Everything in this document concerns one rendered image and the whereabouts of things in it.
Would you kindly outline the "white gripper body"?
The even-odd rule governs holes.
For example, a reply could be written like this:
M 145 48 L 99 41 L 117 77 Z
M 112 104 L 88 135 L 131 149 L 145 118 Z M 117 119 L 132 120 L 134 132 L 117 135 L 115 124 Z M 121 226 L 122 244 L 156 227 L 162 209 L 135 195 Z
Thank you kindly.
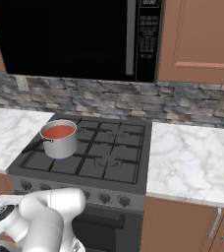
M 0 208 L 6 205 L 18 205 L 20 201 L 20 195 L 0 195 Z

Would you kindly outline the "red marinara sauce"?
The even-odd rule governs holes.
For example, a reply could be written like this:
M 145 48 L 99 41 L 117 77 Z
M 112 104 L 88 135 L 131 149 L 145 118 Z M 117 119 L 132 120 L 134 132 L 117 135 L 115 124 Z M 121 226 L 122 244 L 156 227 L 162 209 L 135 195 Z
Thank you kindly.
M 43 136 L 49 139 L 65 138 L 75 132 L 75 128 L 68 125 L 57 125 L 46 129 Z

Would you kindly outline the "dark grey gas stove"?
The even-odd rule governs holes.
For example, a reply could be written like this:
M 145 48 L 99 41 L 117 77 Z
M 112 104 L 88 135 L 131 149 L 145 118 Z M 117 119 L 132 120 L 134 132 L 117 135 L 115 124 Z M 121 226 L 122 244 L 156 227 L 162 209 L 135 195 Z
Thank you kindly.
M 80 188 L 90 194 L 86 207 L 143 214 L 151 124 L 59 113 L 52 118 L 76 123 L 78 149 L 65 159 L 49 157 L 41 145 L 20 153 L 8 167 L 15 192 L 39 191 L 41 184 L 51 189 Z M 23 181 L 31 183 L 30 190 L 22 187 Z M 101 193 L 110 196 L 109 203 L 99 200 Z M 119 203 L 122 196 L 131 200 L 129 206 Z

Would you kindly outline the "black oven door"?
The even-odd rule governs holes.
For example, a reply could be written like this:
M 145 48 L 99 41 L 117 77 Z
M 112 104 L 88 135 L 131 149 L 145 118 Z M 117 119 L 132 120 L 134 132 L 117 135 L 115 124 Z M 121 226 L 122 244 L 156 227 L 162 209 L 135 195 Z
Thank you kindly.
M 73 220 L 73 230 L 86 252 L 140 252 L 142 213 L 87 206 L 83 214 L 117 220 L 124 215 L 123 229 Z

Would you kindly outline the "black microwave oven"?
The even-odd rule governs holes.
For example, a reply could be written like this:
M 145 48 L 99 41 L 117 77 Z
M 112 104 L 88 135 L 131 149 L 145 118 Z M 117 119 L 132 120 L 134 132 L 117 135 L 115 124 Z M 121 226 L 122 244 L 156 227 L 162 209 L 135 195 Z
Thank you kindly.
M 14 75 L 154 82 L 164 0 L 136 0 L 126 74 L 127 0 L 0 0 L 0 51 Z

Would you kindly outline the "grey wall socket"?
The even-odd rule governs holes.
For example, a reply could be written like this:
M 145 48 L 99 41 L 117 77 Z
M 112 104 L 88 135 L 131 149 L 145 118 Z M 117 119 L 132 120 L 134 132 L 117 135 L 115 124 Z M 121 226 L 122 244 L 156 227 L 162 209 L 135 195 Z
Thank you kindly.
M 18 89 L 20 91 L 24 91 L 24 92 L 29 91 L 28 81 L 25 76 L 17 76 L 16 81 L 17 81 Z

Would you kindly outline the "wide brown wall cupboard door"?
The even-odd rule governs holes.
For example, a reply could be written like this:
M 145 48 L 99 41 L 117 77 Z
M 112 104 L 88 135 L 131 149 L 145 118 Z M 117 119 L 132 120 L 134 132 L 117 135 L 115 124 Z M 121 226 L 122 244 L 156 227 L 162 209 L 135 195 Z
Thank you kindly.
M 224 84 L 224 0 L 165 0 L 158 79 Z

